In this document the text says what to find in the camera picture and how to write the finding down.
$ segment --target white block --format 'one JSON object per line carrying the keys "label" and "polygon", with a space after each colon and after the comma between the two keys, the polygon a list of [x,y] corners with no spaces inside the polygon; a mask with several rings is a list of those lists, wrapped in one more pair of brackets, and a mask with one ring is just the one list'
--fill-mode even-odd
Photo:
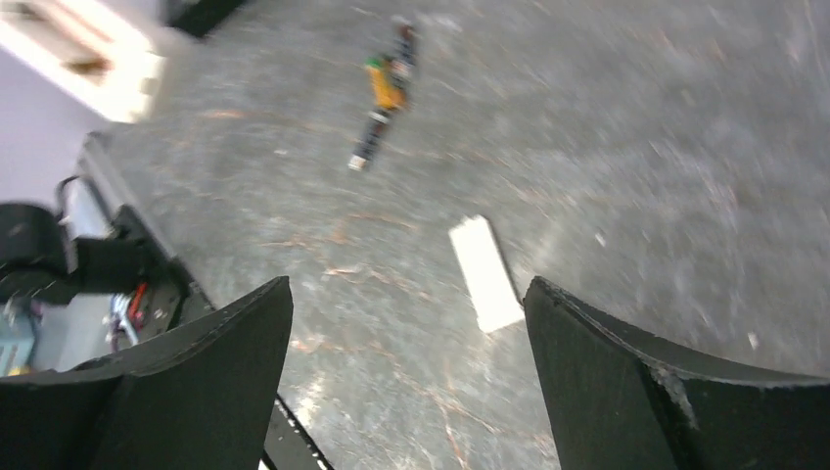
{"label": "white block", "polygon": [[[0,47],[102,117],[135,122],[158,111],[184,82],[193,43],[128,5],[0,0]],[[69,67],[91,62],[106,69]]]}
{"label": "white block", "polygon": [[491,333],[525,318],[510,282],[490,224],[481,215],[465,218],[449,231],[461,264],[479,328]]}

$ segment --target white box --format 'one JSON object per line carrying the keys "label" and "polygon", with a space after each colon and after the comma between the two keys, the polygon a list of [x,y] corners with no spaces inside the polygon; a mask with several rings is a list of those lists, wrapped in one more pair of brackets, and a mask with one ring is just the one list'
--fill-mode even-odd
{"label": "white box", "polygon": [[149,118],[184,81],[193,43],[102,1],[0,0],[0,47],[108,120]]}
{"label": "white box", "polygon": [[479,329],[485,333],[525,318],[513,283],[486,218],[465,218],[449,231],[452,248],[476,310]]}

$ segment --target green cap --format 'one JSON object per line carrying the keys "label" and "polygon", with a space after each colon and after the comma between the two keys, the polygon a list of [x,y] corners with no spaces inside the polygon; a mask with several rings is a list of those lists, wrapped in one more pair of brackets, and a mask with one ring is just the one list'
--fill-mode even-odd
{"label": "green cap", "polygon": [[371,67],[372,69],[382,69],[383,65],[378,56],[372,56],[366,61],[366,67]]}

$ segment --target red object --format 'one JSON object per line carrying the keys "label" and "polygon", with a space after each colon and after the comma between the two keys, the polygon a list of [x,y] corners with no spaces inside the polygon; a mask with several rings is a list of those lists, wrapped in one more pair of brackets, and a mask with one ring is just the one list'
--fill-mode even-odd
{"label": "red object", "polygon": [[132,323],[133,328],[136,330],[140,330],[142,323],[144,323],[144,313],[139,311],[138,307],[141,305],[141,300],[144,298],[145,292],[147,292],[147,283],[142,282],[138,285],[138,289],[136,289],[135,296],[133,296],[129,310],[127,311],[127,318],[129,318],[130,323]]}

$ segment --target white wall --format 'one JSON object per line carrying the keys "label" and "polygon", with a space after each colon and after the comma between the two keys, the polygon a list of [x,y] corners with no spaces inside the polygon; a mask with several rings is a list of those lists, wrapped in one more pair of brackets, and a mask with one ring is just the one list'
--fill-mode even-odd
{"label": "white wall", "polygon": [[[127,3],[156,17],[159,0]],[[0,202],[54,206],[55,185],[72,175],[87,132],[107,122],[0,49]]]}

